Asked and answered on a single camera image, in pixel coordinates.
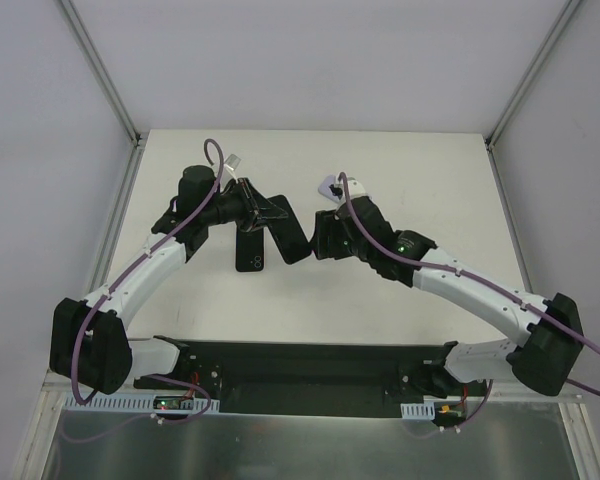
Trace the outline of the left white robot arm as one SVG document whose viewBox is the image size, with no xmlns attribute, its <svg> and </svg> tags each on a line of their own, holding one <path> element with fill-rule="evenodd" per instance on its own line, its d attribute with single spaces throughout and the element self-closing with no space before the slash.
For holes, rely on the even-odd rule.
<svg viewBox="0 0 600 480">
<path fill-rule="evenodd" d="M 184 170 L 178 191 L 151 228 L 143 249 L 116 277 L 81 300 L 63 299 L 55 308 L 50 368 L 71 382 L 84 405 L 81 387 L 112 394 L 126 381 L 157 375 L 168 388 L 184 387 L 190 363 L 174 342 L 131 340 L 131 321 L 157 288 L 188 263 L 209 237 L 210 228 L 234 223 L 252 233 L 279 235 L 291 208 L 282 195 L 266 197 L 247 178 L 221 182 L 206 166 Z"/>
</svg>

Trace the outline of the black cased phone with ring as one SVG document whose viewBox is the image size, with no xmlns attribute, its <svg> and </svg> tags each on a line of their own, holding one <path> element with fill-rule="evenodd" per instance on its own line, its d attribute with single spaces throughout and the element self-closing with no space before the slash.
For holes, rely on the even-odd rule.
<svg viewBox="0 0 600 480">
<path fill-rule="evenodd" d="M 239 273 L 261 272 L 265 266 L 264 231 L 236 231 L 235 269 Z"/>
</svg>

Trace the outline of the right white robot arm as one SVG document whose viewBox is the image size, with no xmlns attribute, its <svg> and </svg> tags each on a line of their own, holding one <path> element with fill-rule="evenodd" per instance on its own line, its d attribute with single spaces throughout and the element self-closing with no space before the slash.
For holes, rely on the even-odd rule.
<svg viewBox="0 0 600 480">
<path fill-rule="evenodd" d="M 438 357 L 409 373 L 411 385 L 438 398 L 478 380 L 516 379 L 557 396 L 582 351 L 574 339 L 582 327 L 575 302 L 500 286 L 470 272 L 433 240 L 396 230 L 366 196 L 315 215 L 311 240 L 317 259 L 355 257 L 386 280 L 441 297 L 494 327 L 500 340 L 443 346 Z"/>
</svg>

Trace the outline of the black phone case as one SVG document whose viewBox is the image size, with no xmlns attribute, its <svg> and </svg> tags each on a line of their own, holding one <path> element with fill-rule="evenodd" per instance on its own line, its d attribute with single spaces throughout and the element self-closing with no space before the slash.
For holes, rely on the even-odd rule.
<svg viewBox="0 0 600 480">
<path fill-rule="evenodd" d="M 284 195 L 269 197 L 275 206 L 274 218 L 267 221 L 267 228 L 287 265 L 298 263 L 312 254 L 312 246 L 302 229 L 295 212 Z"/>
</svg>

